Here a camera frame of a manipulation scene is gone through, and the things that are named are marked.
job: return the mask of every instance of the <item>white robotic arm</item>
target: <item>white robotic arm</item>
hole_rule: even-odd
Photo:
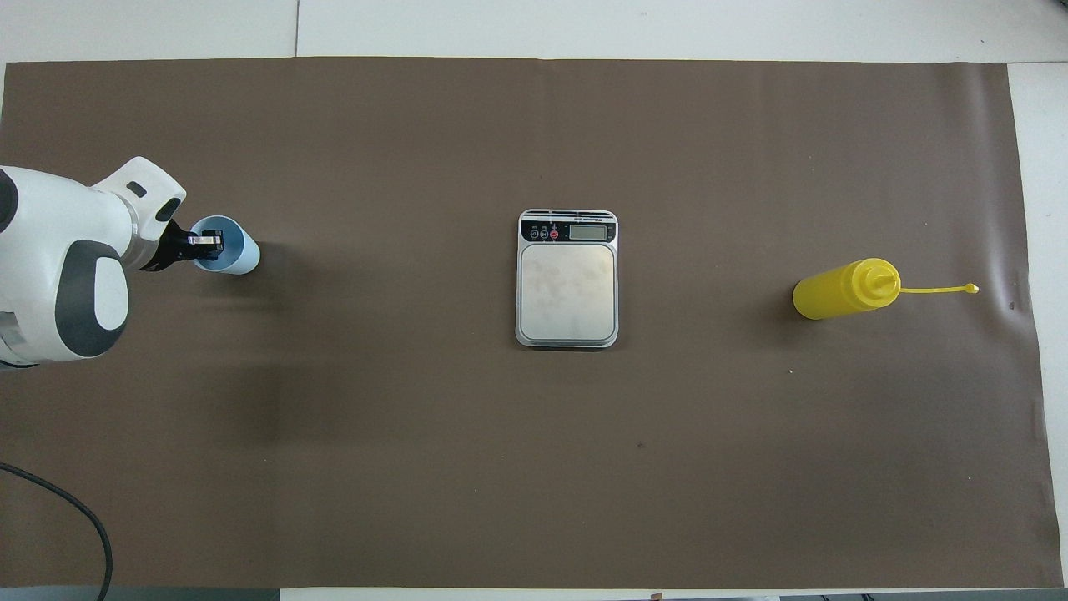
[[[227,240],[222,230],[182,230],[171,217],[185,197],[142,157],[91,187],[0,167],[0,369],[110,349],[129,309],[125,269],[159,270],[187,258],[207,270],[255,267],[258,247],[236,223],[238,235],[226,237],[245,254],[241,268],[214,264]]]

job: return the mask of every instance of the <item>digital kitchen scale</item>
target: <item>digital kitchen scale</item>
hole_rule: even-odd
[[[609,210],[530,208],[519,216],[519,343],[587,349],[615,343],[618,240],[619,221]]]

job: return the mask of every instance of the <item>mustard bottle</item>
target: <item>mustard bottle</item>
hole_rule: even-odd
[[[885,307],[900,292],[975,294],[978,290],[979,286],[974,283],[951,287],[901,287],[901,275],[890,262],[863,258],[798,282],[794,287],[794,307],[811,320],[822,320]]]

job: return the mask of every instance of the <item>black cable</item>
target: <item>black cable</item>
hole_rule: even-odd
[[[63,499],[63,501],[69,503],[75,509],[81,511],[89,521],[93,523],[93,527],[96,528],[96,534],[100,536],[100,543],[104,544],[104,582],[100,583],[100,592],[96,596],[96,601],[104,601],[104,598],[108,596],[108,587],[111,586],[111,570],[112,558],[111,558],[111,541],[108,540],[108,533],[104,529],[104,523],[100,519],[96,517],[93,511],[85,507],[85,504],[75,499],[75,496],[63,489],[57,487],[56,485],[34,476],[25,470],[19,470],[14,465],[9,465],[6,463],[0,462],[0,470],[4,472],[14,474],[23,480],[29,480],[38,487],[51,491]]]

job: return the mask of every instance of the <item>brown leather sheet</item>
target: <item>brown leather sheet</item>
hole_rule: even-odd
[[[135,272],[106,357],[0,378],[116,584],[1062,584],[1004,65],[9,65],[0,163],[134,155],[263,262]],[[529,207],[619,216],[611,349],[516,343]],[[981,291],[794,313],[865,256]],[[98,579],[69,507],[0,504],[0,584]]]

